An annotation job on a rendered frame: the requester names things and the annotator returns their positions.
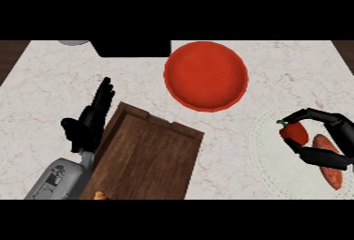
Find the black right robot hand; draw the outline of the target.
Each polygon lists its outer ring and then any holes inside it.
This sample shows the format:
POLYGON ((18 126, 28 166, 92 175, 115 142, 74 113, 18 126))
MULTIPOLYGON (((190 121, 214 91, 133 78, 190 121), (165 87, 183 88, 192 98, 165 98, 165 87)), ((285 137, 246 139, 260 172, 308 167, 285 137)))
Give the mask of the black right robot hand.
POLYGON ((331 150, 301 146, 291 138, 283 140, 285 143, 307 164, 345 171, 347 166, 354 165, 354 123, 342 114, 323 112, 311 108, 294 112, 283 118, 283 121, 295 124, 303 119, 323 122, 342 154, 339 155, 331 150))

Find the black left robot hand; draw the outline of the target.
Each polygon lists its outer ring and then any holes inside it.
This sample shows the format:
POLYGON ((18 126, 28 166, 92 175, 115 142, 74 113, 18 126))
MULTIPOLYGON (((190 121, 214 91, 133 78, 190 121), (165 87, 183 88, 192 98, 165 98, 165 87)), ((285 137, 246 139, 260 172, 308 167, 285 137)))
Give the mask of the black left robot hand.
POLYGON ((103 78, 93 102, 86 106, 78 119, 64 118, 61 126, 68 141, 72 143, 72 153, 87 151, 95 153, 100 146, 105 127, 105 117, 115 96, 114 85, 108 77, 103 78))

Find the red bell pepper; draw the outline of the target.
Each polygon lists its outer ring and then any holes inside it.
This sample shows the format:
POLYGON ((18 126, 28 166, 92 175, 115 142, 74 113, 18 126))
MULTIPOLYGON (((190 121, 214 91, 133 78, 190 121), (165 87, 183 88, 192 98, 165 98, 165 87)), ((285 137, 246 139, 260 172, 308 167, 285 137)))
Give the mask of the red bell pepper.
POLYGON ((276 122, 282 124, 282 129, 279 130, 280 137, 292 139, 300 145, 305 145, 308 143, 308 133, 301 122, 294 124, 286 123, 283 120, 276 122))

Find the white round placemat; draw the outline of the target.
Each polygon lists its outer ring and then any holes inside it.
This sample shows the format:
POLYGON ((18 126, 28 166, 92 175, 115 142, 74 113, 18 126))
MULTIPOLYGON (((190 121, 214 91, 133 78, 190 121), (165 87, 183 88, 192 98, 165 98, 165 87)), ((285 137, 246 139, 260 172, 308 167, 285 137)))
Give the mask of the white round placemat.
POLYGON ((342 187, 334 189, 320 167, 303 162, 280 138, 277 120, 298 108, 275 108, 254 120, 249 135, 251 161, 264 187, 277 199, 354 200, 353 166, 342 171, 342 187))

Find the red bowl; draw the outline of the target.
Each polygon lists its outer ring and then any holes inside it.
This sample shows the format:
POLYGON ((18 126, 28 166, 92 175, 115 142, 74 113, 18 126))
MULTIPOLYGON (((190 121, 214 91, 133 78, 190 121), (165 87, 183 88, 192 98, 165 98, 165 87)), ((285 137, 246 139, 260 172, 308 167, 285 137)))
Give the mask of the red bowl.
POLYGON ((171 53, 164 69, 173 98, 198 112, 214 113, 242 99, 248 69, 236 52, 223 44, 195 41, 171 53))

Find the orange sweet potato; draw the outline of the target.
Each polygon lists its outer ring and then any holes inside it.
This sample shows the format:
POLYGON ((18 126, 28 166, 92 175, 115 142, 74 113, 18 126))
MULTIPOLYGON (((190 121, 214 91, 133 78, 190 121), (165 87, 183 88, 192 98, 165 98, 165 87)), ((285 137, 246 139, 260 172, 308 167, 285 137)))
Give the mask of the orange sweet potato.
MULTIPOLYGON (((339 153, 334 143, 329 141, 329 139, 322 135, 317 134, 313 140, 313 146, 323 150, 331 150, 335 153, 339 153)), ((332 169, 328 167, 320 167, 320 173, 323 175, 323 178, 329 184, 329 186, 339 190, 342 188, 344 184, 344 171, 338 169, 332 169)))

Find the brown wooden cutting board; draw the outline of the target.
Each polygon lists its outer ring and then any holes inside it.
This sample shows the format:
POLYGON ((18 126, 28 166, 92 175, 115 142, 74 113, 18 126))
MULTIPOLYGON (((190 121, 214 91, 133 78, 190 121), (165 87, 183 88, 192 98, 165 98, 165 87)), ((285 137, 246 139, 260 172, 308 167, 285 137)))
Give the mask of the brown wooden cutting board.
POLYGON ((186 198, 204 132, 121 103, 105 127, 92 180, 80 198, 186 198))

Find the black appliance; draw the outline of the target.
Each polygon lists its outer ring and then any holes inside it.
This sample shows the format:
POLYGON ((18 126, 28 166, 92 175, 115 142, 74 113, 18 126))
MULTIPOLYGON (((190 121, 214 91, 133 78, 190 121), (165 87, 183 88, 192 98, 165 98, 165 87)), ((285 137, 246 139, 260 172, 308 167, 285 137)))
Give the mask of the black appliance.
POLYGON ((168 40, 92 40, 100 57, 168 57, 171 44, 168 40))

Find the grey round object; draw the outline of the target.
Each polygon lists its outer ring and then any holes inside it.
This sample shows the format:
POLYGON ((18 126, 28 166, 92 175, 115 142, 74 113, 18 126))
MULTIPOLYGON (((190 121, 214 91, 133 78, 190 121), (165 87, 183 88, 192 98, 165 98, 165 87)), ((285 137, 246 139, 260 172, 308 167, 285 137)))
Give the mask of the grey round object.
POLYGON ((59 43, 67 46, 78 46, 89 43, 89 40, 59 40, 59 43))

